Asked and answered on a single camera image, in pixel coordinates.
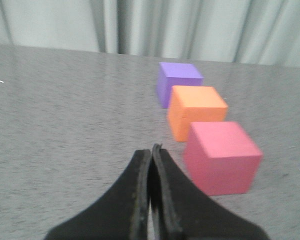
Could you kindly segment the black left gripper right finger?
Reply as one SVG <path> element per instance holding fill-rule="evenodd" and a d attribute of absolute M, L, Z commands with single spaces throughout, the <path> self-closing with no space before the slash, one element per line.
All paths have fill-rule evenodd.
<path fill-rule="evenodd" d="M 161 145 L 152 148 L 148 176 L 157 240 L 267 240 L 258 225 L 198 189 Z"/>

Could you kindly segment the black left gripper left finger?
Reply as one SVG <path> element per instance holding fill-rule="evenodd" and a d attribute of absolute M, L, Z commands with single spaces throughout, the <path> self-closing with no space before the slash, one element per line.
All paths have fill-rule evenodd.
<path fill-rule="evenodd" d="M 47 240 L 146 240 L 152 154 L 136 150 L 115 183 L 92 205 L 52 228 Z"/>

